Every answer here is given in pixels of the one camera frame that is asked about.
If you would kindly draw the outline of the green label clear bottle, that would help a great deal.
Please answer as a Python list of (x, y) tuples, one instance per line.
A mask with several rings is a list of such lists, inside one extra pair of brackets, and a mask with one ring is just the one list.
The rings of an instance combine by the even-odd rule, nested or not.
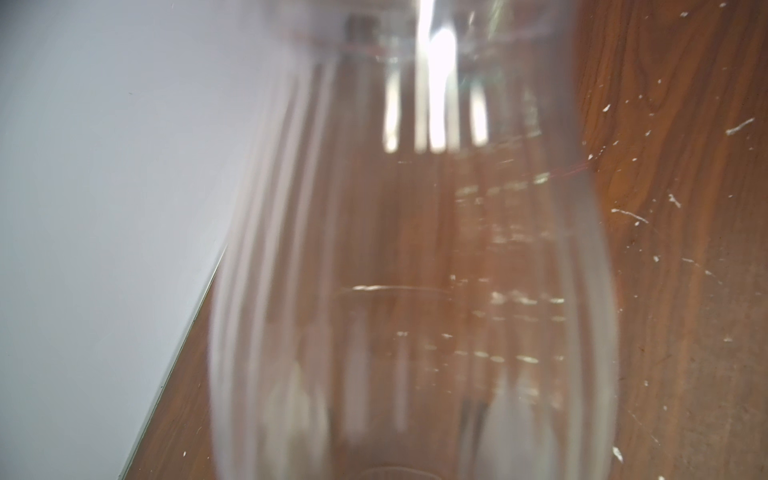
[(615, 288), (574, 1), (248, 1), (222, 479), (604, 479)]

